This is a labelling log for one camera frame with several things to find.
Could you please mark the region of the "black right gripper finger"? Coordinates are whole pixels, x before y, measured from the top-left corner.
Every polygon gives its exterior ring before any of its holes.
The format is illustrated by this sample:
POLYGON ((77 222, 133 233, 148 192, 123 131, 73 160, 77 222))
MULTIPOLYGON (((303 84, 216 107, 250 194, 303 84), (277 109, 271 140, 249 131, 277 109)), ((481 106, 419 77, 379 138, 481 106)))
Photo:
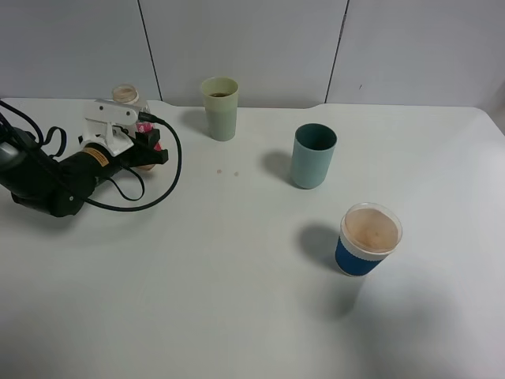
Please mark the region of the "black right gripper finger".
POLYGON ((160 132, 158 129, 151 129, 148 132, 135 132, 135 137, 132 138, 134 144, 139 144, 144 147, 155 147, 159 144, 160 132))

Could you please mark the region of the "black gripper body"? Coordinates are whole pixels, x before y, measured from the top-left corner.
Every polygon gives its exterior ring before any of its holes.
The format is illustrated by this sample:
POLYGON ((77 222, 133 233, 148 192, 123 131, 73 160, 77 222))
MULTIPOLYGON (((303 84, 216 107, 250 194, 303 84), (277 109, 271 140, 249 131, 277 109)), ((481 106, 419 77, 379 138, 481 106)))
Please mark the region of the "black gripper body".
POLYGON ((143 150, 140 143, 133 142, 133 146, 113 156, 112 150, 107 146, 107 151, 110 154, 108 159, 109 163, 106 165, 107 174, 116 174, 125 168, 142 167, 145 166, 145 159, 143 150))

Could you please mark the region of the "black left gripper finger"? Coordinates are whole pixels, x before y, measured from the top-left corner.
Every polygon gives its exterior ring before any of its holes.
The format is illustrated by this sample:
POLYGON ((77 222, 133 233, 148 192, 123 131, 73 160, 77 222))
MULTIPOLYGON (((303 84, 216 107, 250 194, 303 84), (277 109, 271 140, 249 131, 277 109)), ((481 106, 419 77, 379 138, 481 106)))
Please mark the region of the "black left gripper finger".
POLYGON ((166 149, 136 147, 129 155, 129 166, 149 171, 155 165, 163 165, 168 159, 169 153, 166 149))

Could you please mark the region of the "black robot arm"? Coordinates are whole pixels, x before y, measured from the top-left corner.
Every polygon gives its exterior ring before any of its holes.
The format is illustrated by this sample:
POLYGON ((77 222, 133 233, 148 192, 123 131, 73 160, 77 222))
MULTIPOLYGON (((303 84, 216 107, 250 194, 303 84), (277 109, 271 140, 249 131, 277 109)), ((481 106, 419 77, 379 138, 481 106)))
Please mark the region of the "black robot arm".
POLYGON ((2 126, 1 185, 11 192, 15 203, 55 217, 74 216, 85 203, 114 212, 145 210, 164 200, 174 185, 158 199, 136 207, 105 205, 92 201, 90 196, 102 183, 113 182, 113 176, 120 171, 136 174, 134 167, 166 163, 168 151, 153 145, 159 138, 157 129, 136 133, 131 139, 133 147, 118 156, 92 142, 57 161, 41 149, 33 134, 2 126))

